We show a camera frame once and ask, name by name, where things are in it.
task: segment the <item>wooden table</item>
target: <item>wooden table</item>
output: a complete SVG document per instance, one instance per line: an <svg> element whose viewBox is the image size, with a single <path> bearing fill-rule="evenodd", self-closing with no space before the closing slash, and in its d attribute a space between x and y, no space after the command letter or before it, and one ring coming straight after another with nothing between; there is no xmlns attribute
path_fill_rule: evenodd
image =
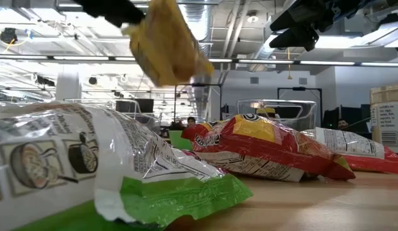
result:
<svg viewBox="0 0 398 231"><path fill-rule="evenodd" d="M398 175L356 172L348 182L276 182L239 177L254 193L207 218L169 230L398 230Z"/></svg>

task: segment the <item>yellow chip bag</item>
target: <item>yellow chip bag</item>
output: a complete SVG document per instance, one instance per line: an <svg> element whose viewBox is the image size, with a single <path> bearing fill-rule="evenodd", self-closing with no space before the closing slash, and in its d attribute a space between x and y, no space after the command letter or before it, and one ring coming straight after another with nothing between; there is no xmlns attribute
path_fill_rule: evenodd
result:
<svg viewBox="0 0 398 231"><path fill-rule="evenodd" d="M127 29L130 49L156 86L177 85L193 75L211 76L212 63L198 48L175 0L152 0L140 25Z"/></svg>

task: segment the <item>red chip bag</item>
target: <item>red chip bag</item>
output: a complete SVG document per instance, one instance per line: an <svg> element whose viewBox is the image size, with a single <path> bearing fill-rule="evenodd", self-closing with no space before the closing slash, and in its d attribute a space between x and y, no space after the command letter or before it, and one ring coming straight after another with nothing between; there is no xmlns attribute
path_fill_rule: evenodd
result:
<svg viewBox="0 0 398 231"><path fill-rule="evenodd" d="M382 144L352 132L325 128L303 133L344 155L353 170L398 174L398 155Z"/></svg>
<svg viewBox="0 0 398 231"><path fill-rule="evenodd" d="M184 130L193 151L229 171L298 182L304 173L336 180L355 178L340 154L306 135L253 114L196 124Z"/></svg>

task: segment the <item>ceiling camera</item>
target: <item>ceiling camera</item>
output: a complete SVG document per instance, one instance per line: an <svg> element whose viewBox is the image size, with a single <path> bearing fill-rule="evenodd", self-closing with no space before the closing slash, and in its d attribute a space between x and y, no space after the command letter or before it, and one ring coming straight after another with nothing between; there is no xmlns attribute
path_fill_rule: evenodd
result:
<svg viewBox="0 0 398 231"><path fill-rule="evenodd" d="M14 44L18 41L18 36L15 33L15 28L5 28L0 34L0 39L6 44Z"/></svg>
<svg viewBox="0 0 398 231"><path fill-rule="evenodd" d="M96 85L98 83L98 79L96 79L95 77L90 77L89 78L89 83L91 85Z"/></svg>

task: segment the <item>chip bag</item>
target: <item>chip bag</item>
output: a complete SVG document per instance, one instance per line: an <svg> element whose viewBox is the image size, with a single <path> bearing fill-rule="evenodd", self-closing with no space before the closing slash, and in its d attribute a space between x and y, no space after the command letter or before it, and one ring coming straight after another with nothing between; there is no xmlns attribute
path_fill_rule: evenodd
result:
<svg viewBox="0 0 398 231"><path fill-rule="evenodd" d="M378 142L352 132L325 128L306 130L303 133L344 155L353 170L398 174L398 155Z"/></svg>
<svg viewBox="0 0 398 231"><path fill-rule="evenodd" d="M163 230L251 195L122 113L67 103L0 108L0 231Z"/></svg>
<svg viewBox="0 0 398 231"><path fill-rule="evenodd" d="M298 182L304 174L335 180L355 178L340 154L304 134L254 114L235 115L184 130L193 151L226 170Z"/></svg>
<svg viewBox="0 0 398 231"><path fill-rule="evenodd" d="M177 85L193 75L211 76L212 63L198 48L175 0L152 0L142 22L124 31L142 70L156 86Z"/></svg>

